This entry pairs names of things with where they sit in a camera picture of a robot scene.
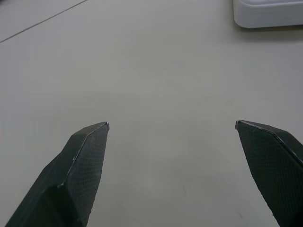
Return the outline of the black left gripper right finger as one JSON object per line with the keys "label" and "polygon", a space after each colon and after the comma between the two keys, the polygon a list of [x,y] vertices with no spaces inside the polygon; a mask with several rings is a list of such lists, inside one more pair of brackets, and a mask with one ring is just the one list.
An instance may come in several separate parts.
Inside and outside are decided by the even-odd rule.
{"label": "black left gripper right finger", "polygon": [[303,227],[303,144],[289,132],[238,120],[251,175],[280,227]]}

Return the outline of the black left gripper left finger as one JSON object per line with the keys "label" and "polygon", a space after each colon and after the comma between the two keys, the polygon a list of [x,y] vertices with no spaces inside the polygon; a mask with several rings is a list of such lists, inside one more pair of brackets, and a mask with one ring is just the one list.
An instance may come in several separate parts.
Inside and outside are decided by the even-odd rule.
{"label": "black left gripper left finger", "polygon": [[86,227],[100,184],[109,123],[71,135],[5,227]]}

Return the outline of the white plastic tray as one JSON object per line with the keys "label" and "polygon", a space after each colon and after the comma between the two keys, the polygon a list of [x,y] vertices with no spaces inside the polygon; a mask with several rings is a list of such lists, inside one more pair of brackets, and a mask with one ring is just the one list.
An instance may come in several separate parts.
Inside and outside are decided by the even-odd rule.
{"label": "white plastic tray", "polygon": [[303,0],[233,0],[233,12],[243,28],[303,25]]}

